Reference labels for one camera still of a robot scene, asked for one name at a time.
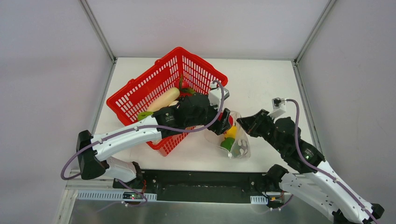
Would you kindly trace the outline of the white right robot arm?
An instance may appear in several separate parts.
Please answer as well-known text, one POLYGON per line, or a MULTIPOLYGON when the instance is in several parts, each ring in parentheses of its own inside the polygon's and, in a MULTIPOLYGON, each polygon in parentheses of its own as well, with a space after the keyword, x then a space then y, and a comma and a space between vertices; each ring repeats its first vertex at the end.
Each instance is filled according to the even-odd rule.
POLYGON ((291 117, 274 119, 270 112, 260 110, 255 115, 238 118, 237 122, 249 136, 262 137, 289 167, 316 185, 313 188, 304 184, 286 168, 275 164, 264 176, 267 189, 291 193, 335 224, 378 223, 384 208, 359 196, 313 145, 301 139, 298 114, 293 121, 291 117))

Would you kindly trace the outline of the green toy pepper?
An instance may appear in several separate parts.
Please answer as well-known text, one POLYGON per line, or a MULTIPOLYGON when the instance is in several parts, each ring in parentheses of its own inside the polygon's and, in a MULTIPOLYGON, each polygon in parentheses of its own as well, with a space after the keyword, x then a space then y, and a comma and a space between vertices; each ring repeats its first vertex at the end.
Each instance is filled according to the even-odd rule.
POLYGON ((228 152, 231 151, 233 144, 235 142, 235 138, 232 137, 226 137, 220 144, 220 147, 224 148, 228 152))

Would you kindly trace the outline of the yellow toy food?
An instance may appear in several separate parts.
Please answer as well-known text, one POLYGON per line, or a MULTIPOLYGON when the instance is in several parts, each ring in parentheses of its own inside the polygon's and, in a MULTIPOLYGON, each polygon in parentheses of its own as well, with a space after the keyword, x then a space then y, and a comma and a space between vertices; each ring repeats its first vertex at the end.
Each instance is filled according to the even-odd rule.
POLYGON ((238 128, 236 126, 232 126, 230 129, 228 129, 225 133, 224 133, 224 138, 232 138, 235 139, 236 135, 237 135, 237 131, 238 128))

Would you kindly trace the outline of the clear dotted zip top bag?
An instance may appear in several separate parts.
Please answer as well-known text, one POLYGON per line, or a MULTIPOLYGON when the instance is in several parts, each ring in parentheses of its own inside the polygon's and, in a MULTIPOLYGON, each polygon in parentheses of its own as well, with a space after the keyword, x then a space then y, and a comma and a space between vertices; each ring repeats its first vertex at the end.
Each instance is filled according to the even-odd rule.
POLYGON ((205 130, 204 137, 212 145, 215 153, 229 159, 247 159, 250 157, 248 137, 240 124, 236 121, 241 118, 240 113, 230 112, 231 128, 221 135, 205 130))

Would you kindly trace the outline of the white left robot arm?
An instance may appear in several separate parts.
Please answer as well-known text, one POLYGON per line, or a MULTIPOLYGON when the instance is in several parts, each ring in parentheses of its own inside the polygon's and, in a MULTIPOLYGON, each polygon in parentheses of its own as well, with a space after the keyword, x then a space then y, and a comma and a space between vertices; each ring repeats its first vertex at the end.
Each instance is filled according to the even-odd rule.
POLYGON ((209 129, 217 135, 231 127, 229 110, 222 110, 227 93, 216 89, 208 95, 185 97, 173 106, 163 107, 152 115, 113 132, 92 135, 88 130, 78 134, 77 158, 80 176, 91 180, 111 176, 136 189, 142 184, 137 163, 124 162, 113 155, 144 142, 162 140, 182 133, 209 129))

